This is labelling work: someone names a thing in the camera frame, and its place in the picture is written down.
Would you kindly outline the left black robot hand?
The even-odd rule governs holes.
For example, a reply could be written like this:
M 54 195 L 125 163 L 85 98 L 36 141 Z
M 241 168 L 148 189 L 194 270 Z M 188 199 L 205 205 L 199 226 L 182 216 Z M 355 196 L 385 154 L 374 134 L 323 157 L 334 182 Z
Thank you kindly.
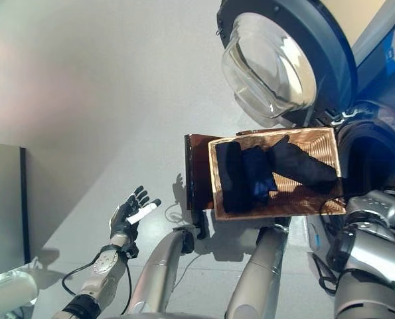
M 148 192 L 140 185 L 112 215 L 109 222 L 110 238 L 124 236 L 129 242 L 134 242 L 138 236 L 139 222 L 160 205 L 161 200 L 150 201 Z

